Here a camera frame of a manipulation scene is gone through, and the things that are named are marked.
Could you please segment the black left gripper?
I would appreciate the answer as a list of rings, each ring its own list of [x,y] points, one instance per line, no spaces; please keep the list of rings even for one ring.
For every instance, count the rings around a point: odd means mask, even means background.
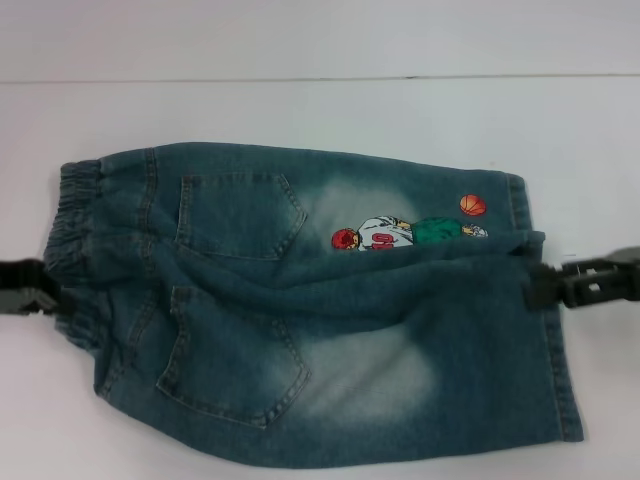
[[[36,259],[1,262],[1,313],[71,315],[74,300]]]

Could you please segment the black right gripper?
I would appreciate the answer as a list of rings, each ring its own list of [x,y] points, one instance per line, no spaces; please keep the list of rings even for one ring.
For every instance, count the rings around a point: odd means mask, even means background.
[[[537,264],[523,287],[528,308],[557,304],[600,304],[639,300],[639,247],[626,247],[604,257],[555,268]]]

